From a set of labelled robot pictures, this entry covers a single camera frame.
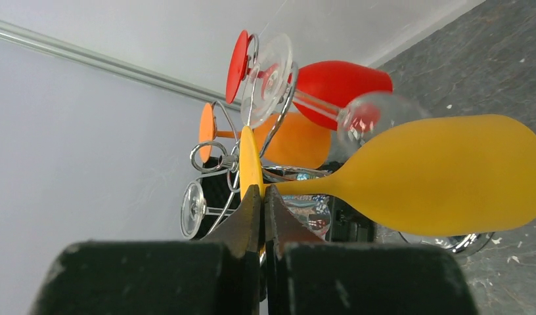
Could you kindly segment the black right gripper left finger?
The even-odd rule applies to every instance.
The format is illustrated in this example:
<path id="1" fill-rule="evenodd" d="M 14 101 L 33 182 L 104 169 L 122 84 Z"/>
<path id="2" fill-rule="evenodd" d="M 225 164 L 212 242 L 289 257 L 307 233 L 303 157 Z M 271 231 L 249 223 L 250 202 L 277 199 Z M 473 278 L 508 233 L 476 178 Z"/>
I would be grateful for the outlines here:
<path id="1" fill-rule="evenodd" d="M 196 241 L 85 241 L 51 263 L 31 314 L 258 314 L 262 198 Z"/>

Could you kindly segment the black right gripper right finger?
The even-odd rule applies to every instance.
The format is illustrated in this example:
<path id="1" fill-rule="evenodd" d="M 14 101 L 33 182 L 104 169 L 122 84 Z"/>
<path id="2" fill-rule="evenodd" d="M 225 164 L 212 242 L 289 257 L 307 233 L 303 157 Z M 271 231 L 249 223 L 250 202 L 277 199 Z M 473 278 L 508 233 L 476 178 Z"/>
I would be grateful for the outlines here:
<path id="1" fill-rule="evenodd" d="M 265 191 L 270 314 L 477 314 L 453 256 L 430 245 L 322 241 Z"/>

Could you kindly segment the yellow plastic wine glass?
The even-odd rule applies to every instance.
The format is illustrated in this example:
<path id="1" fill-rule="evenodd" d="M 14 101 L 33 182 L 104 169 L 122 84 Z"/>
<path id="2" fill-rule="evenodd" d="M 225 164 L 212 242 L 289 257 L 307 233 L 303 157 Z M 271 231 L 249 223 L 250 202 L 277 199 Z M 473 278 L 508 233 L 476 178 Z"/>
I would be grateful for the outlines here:
<path id="1" fill-rule="evenodd" d="M 510 230 L 536 218 L 536 134 L 505 115 L 421 119 L 377 135 L 328 176 L 276 187 L 335 196 L 419 236 Z"/>

